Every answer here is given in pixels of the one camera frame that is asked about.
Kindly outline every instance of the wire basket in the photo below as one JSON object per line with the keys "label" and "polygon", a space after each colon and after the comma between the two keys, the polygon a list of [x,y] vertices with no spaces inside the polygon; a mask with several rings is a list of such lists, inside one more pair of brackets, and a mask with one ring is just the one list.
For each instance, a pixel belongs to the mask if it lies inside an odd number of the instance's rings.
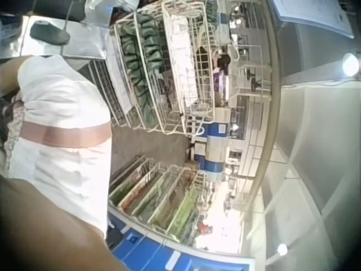
{"label": "wire basket", "polygon": [[[181,21],[188,25],[184,29],[184,36],[187,43],[181,44],[177,49],[172,48],[174,32],[169,27],[174,24],[175,16],[182,17]],[[156,38],[159,40],[161,49],[161,65],[158,69],[151,66],[151,60],[145,48],[145,38],[142,35],[142,28],[139,22],[140,16],[151,16],[155,22]],[[124,26],[132,29],[137,38],[137,50],[141,59],[140,69],[150,93],[151,114],[156,121],[153,124],[147,122],[147,115],[142,111],[142,105],[137,99],[137,90],[129,76],[125,76],[126,84],[130,90],[130,96],[134,102],[135,110],[139,116],[139,123],[130,125],[135,129],[145,129],[149,132],[159,131],[164,134],[185,134],[195,136],[202,134],[203,123],[210,123],[214,120],[214,86],[212,74],[212,50],[210,45],[209,30],[205,16],[203,3],[195,2],[187,4],[174,0],[158,1],[157,3],[139,9],[114,25],[116,32],[117,49],[121,68],[125,75],[128,75],[128,67],[124,61],[124,48],[120,38],[121,28]],[[203,26],[202,36],[199,31]],[[186,59],[186,69],[179,68]]]}

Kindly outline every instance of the white label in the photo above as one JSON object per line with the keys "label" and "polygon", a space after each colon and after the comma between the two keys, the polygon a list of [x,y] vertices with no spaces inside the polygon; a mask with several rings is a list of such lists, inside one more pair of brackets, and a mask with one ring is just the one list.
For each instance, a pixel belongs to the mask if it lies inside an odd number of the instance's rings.
{"label": "white label", "polygon": [[220,134],[225,134],[226,133],[226,125],[225,124],[220,124],[218,126],[218,133],[220,133]]}

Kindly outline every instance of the person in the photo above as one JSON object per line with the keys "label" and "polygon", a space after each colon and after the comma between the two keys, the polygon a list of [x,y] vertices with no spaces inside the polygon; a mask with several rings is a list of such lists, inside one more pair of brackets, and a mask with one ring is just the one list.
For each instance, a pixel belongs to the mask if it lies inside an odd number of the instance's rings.
{"label": "person", "polygon": [[60,56],[0,66],[1,243],[35,270],[127,270],[105,243],[111,117]]}

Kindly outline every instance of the sign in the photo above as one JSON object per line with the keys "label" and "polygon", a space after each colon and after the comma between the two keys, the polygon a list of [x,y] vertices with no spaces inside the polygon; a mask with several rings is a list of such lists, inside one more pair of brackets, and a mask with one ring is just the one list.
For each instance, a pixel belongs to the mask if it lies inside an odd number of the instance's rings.
{"label": "sign", "polygon": [[349,38],[354,34],[338,0],[271,0],[281,21],[324,28]]}

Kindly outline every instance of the aisle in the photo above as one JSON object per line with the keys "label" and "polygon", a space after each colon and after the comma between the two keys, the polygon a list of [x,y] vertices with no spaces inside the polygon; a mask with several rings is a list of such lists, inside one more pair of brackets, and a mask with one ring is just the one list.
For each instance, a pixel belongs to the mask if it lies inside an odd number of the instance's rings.
{"label": "aisle", "polygon": [[139,152],[166,165],[183,165],[188,139],[183,135],[147,133],[127,127],[113,128],[112,173]]}

